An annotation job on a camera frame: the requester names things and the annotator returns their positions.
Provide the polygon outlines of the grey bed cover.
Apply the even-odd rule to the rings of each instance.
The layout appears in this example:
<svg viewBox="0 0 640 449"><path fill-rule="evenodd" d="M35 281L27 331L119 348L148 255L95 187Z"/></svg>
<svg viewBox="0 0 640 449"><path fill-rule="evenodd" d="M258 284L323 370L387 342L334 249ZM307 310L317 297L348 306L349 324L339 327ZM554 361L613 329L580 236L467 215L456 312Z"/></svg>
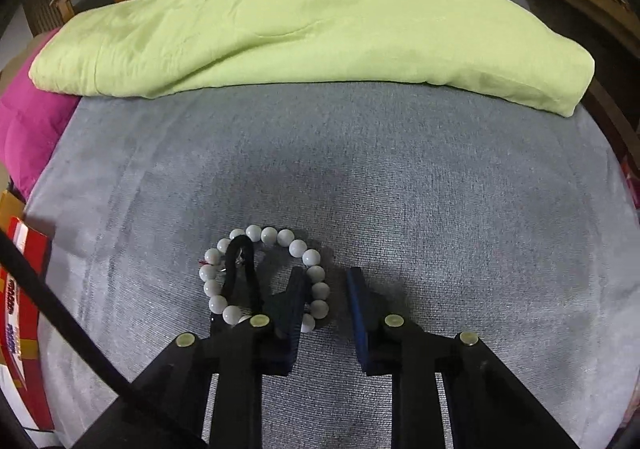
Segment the grey bed cover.
<svg viewBox="0 0 640 449"><path fill-rule="evenodd" d="M52 240L51 289L126 377L207 334L198 263L231 230L319 249L330 317L265 380L268 448L390 443L390 381L352 343L352 266L425 330L476 332L580 447L608 444L634 392L638 218L584 109L371 83L86 98L26 214Z"/></svg>

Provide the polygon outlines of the red tray white lining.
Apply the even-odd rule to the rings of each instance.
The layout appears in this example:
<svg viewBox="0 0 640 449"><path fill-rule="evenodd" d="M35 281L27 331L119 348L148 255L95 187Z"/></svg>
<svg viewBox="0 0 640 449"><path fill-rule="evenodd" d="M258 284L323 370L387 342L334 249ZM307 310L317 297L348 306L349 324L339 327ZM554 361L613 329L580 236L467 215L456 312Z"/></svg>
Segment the red tray white lining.
<svg viewBox="0 0 640 449"><path fill-rule="evenodd" d="M8 237L40 278L46 272L50 239L28 227L20 218L10 218ZM16 416L24 426L52 431L53 421L44 391L37 339L39 310L14 276L1 268L1 363L9 371L4 391L15 391Z"/></svg>

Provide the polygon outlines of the orange tray white lining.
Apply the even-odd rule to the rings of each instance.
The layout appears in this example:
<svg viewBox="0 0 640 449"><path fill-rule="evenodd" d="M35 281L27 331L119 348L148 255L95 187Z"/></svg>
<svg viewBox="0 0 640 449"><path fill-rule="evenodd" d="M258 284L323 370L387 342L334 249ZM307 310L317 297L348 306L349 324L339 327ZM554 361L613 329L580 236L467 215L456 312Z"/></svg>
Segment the orange tray white lining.
<svg viewBox="0 0 640 449"><path fill-rule="evenodd" d="M0 196L0 229L3 232L9 230L13 218L21 219L24 213L25 203L17 198L11 191L4 190Z"/></svg>

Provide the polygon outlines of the light green folded blanket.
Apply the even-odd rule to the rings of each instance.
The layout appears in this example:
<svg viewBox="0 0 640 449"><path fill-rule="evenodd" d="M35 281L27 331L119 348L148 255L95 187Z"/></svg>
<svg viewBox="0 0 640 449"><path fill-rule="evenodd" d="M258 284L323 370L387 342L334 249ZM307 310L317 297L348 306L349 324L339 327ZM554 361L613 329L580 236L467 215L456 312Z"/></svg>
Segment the light green folded blanket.
<svg viewBox="0 0 640 449"><path fill-rule="evenodd" d="M76 96L393 82L564 117L593 74L585 48L510 0L127 0L71 18L29 70Z"/></svg>

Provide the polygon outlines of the magenta pillow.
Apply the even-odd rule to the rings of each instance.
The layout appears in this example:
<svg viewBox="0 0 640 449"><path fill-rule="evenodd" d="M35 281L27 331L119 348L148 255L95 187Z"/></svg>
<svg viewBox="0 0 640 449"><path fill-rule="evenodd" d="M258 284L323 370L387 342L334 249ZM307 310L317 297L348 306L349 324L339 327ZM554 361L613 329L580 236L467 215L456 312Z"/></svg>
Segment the magenta pillow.
<svg viewBox="0 0 640 449"><path fill-rule="evenodd" d="M1 164L29 199L80 99L38 89L28 72L56 31L39 34L1 71Z"/></svg>

